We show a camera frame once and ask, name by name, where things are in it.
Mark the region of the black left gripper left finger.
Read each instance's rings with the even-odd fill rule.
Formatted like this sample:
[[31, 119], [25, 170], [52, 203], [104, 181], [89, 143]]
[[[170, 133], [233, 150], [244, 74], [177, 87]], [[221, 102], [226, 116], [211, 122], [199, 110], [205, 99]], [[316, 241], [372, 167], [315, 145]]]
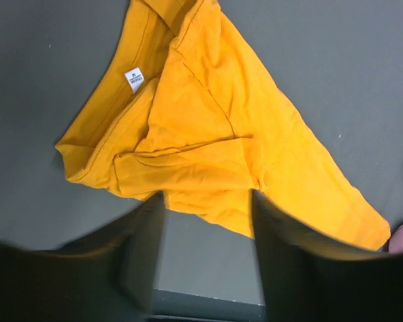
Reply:
[[54, 250], [0, 241], [0, 321], [146, 321], [165, 225], [154, 193]]

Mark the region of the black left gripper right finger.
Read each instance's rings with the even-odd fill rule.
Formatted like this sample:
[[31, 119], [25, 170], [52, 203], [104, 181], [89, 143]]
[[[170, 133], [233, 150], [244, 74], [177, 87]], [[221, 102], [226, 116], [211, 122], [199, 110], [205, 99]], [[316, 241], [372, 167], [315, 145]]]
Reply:
[[251, 193], [268, 321], [403, 321], [403, 253], [344, 244]]

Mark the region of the orange t shirt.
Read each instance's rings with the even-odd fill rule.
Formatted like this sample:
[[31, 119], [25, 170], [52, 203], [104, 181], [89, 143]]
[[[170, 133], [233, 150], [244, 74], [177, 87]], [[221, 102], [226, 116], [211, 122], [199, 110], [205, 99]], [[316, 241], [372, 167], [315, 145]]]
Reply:
[[345, 178], [217, 1], [131, 1], [114, 58], [56, 144], [66, 179], [252, 237], [250, 190], [369, 250], [388, 222]]

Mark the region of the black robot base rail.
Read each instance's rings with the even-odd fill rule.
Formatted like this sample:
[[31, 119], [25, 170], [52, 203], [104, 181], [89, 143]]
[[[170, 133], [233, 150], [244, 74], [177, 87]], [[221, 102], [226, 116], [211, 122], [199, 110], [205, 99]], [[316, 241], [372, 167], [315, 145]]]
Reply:
[[155, 290], [149, 321], [265, 321], [265, 306]]

